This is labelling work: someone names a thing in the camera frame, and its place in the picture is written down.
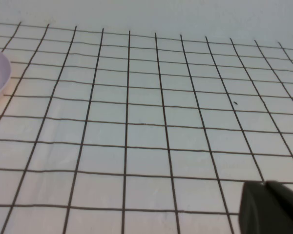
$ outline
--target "black object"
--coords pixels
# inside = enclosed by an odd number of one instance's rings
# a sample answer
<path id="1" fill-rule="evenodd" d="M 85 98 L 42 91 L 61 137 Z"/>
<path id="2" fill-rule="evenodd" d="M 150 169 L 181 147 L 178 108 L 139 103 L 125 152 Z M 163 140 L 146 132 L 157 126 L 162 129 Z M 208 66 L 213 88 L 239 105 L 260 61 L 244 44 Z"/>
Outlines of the black object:
<path id="1" fill-rule="evenodd" d="M 241 234 L 293 234 L 293 191 L 275 181 L 246 182 L 239 224 Z"/>

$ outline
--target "grid line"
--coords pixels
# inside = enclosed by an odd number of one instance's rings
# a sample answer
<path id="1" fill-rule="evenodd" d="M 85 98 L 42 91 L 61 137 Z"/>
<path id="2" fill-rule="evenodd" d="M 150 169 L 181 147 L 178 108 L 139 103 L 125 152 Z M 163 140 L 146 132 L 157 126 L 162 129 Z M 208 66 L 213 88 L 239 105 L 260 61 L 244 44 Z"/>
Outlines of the grid line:
<path id="1" fill-rule="evenodd" d="M 127 145 L 128 145 L 128 101 L 129 101 L 129 69 L 130 69 L 130 31 L 128 34 L 128 58 L 127 58 L 127 89 L 126 89 L 126 123 L 125 123 L 125 148 L 124 148 L 124 176 L 123 176 L 123 200 L 122 200 L 122 229 L 125 233 L 125 208 L 126 208 L 126 174 L 127 174 Z"/>
<path id="2" fill-rule="evenodd" d="M 236 51 L 236 48 L 235 48 L 235 46 L 234 46 L 233 41 L 232 41 L 231 38 L 230 38 L 230 40 L 231 40 L 231 42 L 232 42 L 232 46 L 233 46 L 233 48 L 234 48 L 234 51 L 236 52 L 237 56 L 239 57 L 239 54 L 238 54 L 238 52 Z M 240 57 L 239 57 L 239 60 L 240 60 L 240 62 L 241 62 L 241 64 L 242 64 L 242 66 L 244 67 L 244 70 L 245 70 L 245 72 L 247 73 L 248 77 L 250 78 L 250 80 L 251 80 L 251 82 L 252 82 L 252 84 L 253 84 L 253 87 L 255 88 L 255 90 L 256 90 L 256 92 L 257 92 L 259 98 L 261 99 L 262 103 L 264 104 L 265 109 L 267 110 L 267 112 L 268 112 L 268 114 L 269 114 L 269 116 L 270 116 L 270 118 L 271 118 L 271 120 L 272 120 L 274 126 L 276 127 L 277 131 L 279 132 L 279 134 L 280 134 L 280 136 L 281 136 L 281 138 L 282 138 L 282 140 L 283 140 L 285 146 L 287 147 L 287 149 L 288 149 L 290 155 L 291 155 L 292 158 L 293 158 L 293 154 L 292 154 L 292 151 L 291 151 L 290 147 L 288 146 L 287 142 L 285 141 L 285 139 L 284 139 L 282 133 L 280 132 L 279 127 L 277 126 L 276 122 L 274 121 L 274 119 L 273 119 L 271 113 L 269 112 L 269 109 L 268 109 L 267 106 L 266 106 L 266 103 L 264 102 L 263 98 L 262 98 L 261 95 L 259 94 L 256 85 L 255 85 L 254 82 L 252 81 L 252 78 L 251 78 L 251 76 L 249 75 L 249 73 L 248 73 L 247 69 L 245 68 L 245 66 L 244 66 L 244 64 L 243 64 L 243 62 L 242 62 L 242 60 L 241 60 Z"/>
<path id="3" fill-rule="evenodd" d="M 44 37 L 45 37 L 45 34 L 46 34 L 47 30 L 48 30 L 48 27 L 49 27 L 49 24 L 47 25 L 47 27 L 46 27 L 46 29 L 45 29 L 45 32 L 44 32 L 43 38 L 41 39 L 41 41 L 40 41 L 40 43 L 39 43 L 37 49 L 38 49 L 39 46 L 41 45 L 41 43 L 42 43 L 42 41 L 43 41 L 43 39 L 44 39 Z M 64 68 L 64 66 L 65 66 L 66 59 L 67 59 L 67 57 L 68 57 L 68 54 L 69 54 L 70 48 L 71 48 L 71 44 L 70 44 L 70 46 L 69 46 L 69 48 L 68 48 L 67 55 L 66 55 L 65 60 L 64 60 L 64 62 L 63 62 L 63 66 L 62 66 L 62 69 L 61 69 L 61 71 L 60 71 L 60 74 L 59 74 L 58 80 L 59 80 L 60 77 L 61 77 L 61 74 L 62 74 L 63 68 Z M 16 199 L 17 199 L 17 197 L 18 197 L 18 195 L 19 195 L 19 192 L 20 192 L 20 189 L 21 189 L 21 185 L 22 185 L 22 183 L 23 183 L 23 181 L 24 181 L 26 171 L 27 171 L 27 169 L 28 169 L 28 167 L 29 167 L 29 163 L 30 163 L 30 161 L 31 161 L 32 155 L 33 155 L 34 150 L 35 150 L 35 148 L 36 148 L 36 145 L 37 145 L 37 142 L 38 142 L 38 139 L 39 139 L 40 133 L 41 133 L 41 131 L 42 131 L 42 127 L 43 127 L 44 121 L 45 121 L 45 117 L 46 117 L 47 114 L 48 114 L 48 110 L 49 110 L 49 107 L 50 107 L 50 105 L 51 105 L 52 97 L 53 97 L 53 94 L 54 94 L 55 89 L 56 89 L 56 87 L 57 87 L 57 84 L 58 84 L 58 82 L 56 82 L 56 84 L 55 84 L 55 86 L 54 86 L 54 88 L 53 88 L 53 92 L 52 92 L 52 95 L 51 95 L 50 101 L 49 101 L 49 103 L 48 103 L 47 109 L 46 109 L 45 114 L 44 114 L 44 119 L 42 120 L 42 123 L 41 123 L 41 125 L 40 125 L 40 128 L 39 128 L 39 131 L 38 131 L 38 134 L 37 134 L 36 140 L 35 140 L 35 142 L 34 142 L 34 145 L 33 145 L 32 150 L 31 150 L 30 156 L 28 157 L 28 160 L 27 160 L 27 164 L 26 164 L 25 170 L 24 170 L 24 172 L 22 173 L 22 176 L 21 176 L 21 179 L 20 179 L 20 182 L 19 182 L 18 188 L 17 188 L 16 193 L 15 193 L 15 196 L 14 196 L 14 198 L 13 198 L 12 206 L 11 206 L 11 208 L 9 209 L 8 215 L 7 215 L 7 217 L 6 217 L 5 221 L 4 221 L 4 225 L 3 225 L 3 227 L 2 227 L 1 234 L 3 234 L 4 231 L 5 231 L 6 225 L 7 225 L 8 221 L 9 221 L 10 215 L 11 215 L 12 210 L 13 210 L 13 205 L 15 205 Z"/>
<path id="4" fill-rule="evenodd" d="M 177 206 L 175 183 L 174 183 L 173 171 L 172 171 L 172 162 L 171 162 L 171 155 L 170 155 L 170 146 L 169 146 L 169 138 L 168 138 L 168 130 L 167 130 L 167 120 L 166 120 L 164 94 L 163 94 L 163 87 L 162 87 L 162 77 L 161 77 L 161 68 L 160 68 L 160 62 L 159 62 L 159 56 L 158 56 L 157 35 L 156 35 L 156 33 L 155 33 L 155 45 L 156 45 L 156 58 L 157 58 L 159 82 L 160 82 L 160 87 L 161 87 L 162 108 L 163 108 L 163 116 L 164 116 L 164 124 L 165 124 L 165 134 L 166 134 L 168 161 L 169 161 L 170 181 L 171 181 L 172 196 L 173 196 L 174 208 L 175 208 L 176 227 L 177 227 L 177 234 L 180 234 L 180 223 L 179 223 L 179 216 L 178 216 L 178 212 L 177 212 L 178 211 L 178 206 Z"/>
<path id="5" fill-rule="evenodd" d="M 225 211 L 226 211 L 226 215 L 227 215 L 227 218 L 228 218 L 228 223 L 229 223 L 229 226 L 230 226 L 230 230 L 231 230 L 231 233 L 234 234 L 234 230 L 233 230 L 232 222 L 231 222 L 231 219 L 230 219 L 230 215 L 229 215 L 229 211 L 228 211 L 228 207 L 227 207 L 227 203 L 226 203 L 224 191 L 223 191 L 223 188 L 222 188 L 221 183 L 220 183 L 220 180 L 219 180 L 219 174 L 218 174 L 218 171 L 217 171 L 217 167 L 216 167 L 216 163 L 215 163 L 215 160 L 214 160 L 213 153 L 211 151 L 209 137 L 208 137 L 207 132 L 206 132 L 205 123 L 204 123 L 204 120 L 203 120 L 203 116 L 202 116 L 200 104 L 199 104 L 198 97 L 196 95 L 196 91 L 195 91 L 195 88 L 194 88 L 194 83 L 193 83 L 193 80 L 192 80 L 192 76 L 191 76 L 191 71 L 190 71 L 189 64 L 188 64 L 187 55 L 185 53 L 185 47 L 184 47 L 184 43 L 183 43 L 183 40 L 182 40 L 182 35 L 180 35 L 180 39 L 181 39 L 181 44 L 182 44 L 182 48 L 183 48 L 183 51 L 184 51 L 184 56 L 185 56 L 185 60 L 186 60 L 186 64 L 187 64 L 187 68 L 188 68 L 188 72 L 189 72 L 189 76 L 190 76 L 192 88 L 193 88 L 193 93 L 194 93 L 194 96 L 195 96 L 197 110 L 199 111 L 199 115 L 200 115 L 201 122 L 202 122 L 202 125 L 203 125 L 203 131 L 204 131 L 204 134 L 205 134 L 205 139 L 206 139 L 206 142 L 207 142 L 207 145 L 208 145 L 208 148 L 209 148 L 209 155 L 210 155 L 210 158 L 211 158 L 212 163 L 213 163 L 213 168 L 214 168 L 215 175 L 216 175 L 216 178 L 217 178 L 217 183 L 218 183 L 219 191 L 220 191 L 220 194 L 221 194 L 221 198 L 222 198 L 222 201 L 223 201 L 223 204 L 224 204 L 224 207 L 225 207 Z"/>
<path id="6" fill-rule="evenodd" d="M 100 43 L 100 45 L 102 45 L 103 31 L 104 31 L 104 29 L 102 29 L 101 43 Z M 91 100 L 92 100 L 92 93 L 93 93 L 93 89 L 94 89 L 94 83 L 95 83 L 96 75 L 97 75 L 97 68 L 98 68 L 98 64 L 99 64 L 100 51 L 101 51 L 101 46 L 100 46 L 99 51 L 98 51 L 98 59 L 97 59 L 97 63 L 96 63 L 96 70 L 94 72 L 94 77 L 93 77 L 93 81 L 92 81 L 92 87 L 91 87 L 90 97 L 89 97 L 89 101 L 88 101 L 88 109 L 87 109 L 86 119 L 84 121 L 83 136 L 82 136 L 82 140 L 81 140 L 81 143 L 80 143 L 80 149 L 79 149 L 79 153 L 78 153 L 78 159 L 77 159 L 77 162 L 76 162 L 76 168 L 75 168 L 75 172 L 74 172 L 72 187 L 71 187 L 71 190 L 70 190 L 70 195 L 69 195 L 69 200 L 68 200 L 68 206 L 67 206 L 66 215 L 65 215 L 65 221 L 64 221 L 63 234 L 66 233 L 66 228 L 67 228 L 67 223 L 68 223 L 68 217 L 69 217 L 70 207 L 71 207 L 71 204 L 72 204 L 72 198 L 73 198 L 73 193 L 74 193 L 74 188 L 75 188 L 75 183 L 76 183 L 77 171 L 78 171 L 78 167 L 79 167 L 79 163 L 80 163 L 80 158 L 82 156 L 83 145 L 84 145 L 84 136 L 85 136 L 86 129 L 87 129 L 87 122 L 88 122 L 88 117 L 89 117 L 89 112 L 90 112 L 90 106 L 91 106 Z"/>

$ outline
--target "white wall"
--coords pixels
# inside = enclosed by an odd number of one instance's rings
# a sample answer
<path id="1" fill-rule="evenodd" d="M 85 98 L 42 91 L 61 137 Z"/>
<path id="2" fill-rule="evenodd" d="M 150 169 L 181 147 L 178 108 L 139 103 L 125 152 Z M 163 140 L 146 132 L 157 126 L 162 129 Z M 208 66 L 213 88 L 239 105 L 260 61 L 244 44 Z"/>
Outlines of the white wall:
<path id="1" fill-rule="evenodd" d="M 293 0 L 0 0 L 0 21 L 293 41 Z"/>

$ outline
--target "grid paper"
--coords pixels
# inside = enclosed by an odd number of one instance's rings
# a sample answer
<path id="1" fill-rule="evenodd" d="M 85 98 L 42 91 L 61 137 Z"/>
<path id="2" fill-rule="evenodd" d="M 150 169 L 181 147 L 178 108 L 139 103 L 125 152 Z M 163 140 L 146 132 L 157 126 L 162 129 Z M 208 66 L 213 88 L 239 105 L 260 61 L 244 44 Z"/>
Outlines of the grid paper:
<path id="1" fill-rule="evenodd" d="M 0 233 L 238 234 L 244 181 L 293 189 L 293 44 L 183 36 L 0 23 Z"/>

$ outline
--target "black plastic object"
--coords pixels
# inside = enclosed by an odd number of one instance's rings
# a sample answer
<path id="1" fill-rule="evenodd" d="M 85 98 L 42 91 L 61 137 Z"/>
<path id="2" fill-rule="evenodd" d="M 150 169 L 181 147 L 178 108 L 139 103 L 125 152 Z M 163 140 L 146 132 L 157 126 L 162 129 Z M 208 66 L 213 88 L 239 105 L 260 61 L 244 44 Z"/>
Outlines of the black plastic object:
<path id="1" fill-rule="evenodd" d="M 271 187 L 280 191 L 278 186 Z M 241 234 L 293 234 L 290 216 L 272 193 L 257 182 L 246 182 L 243 186 L 239 224 Z"/>

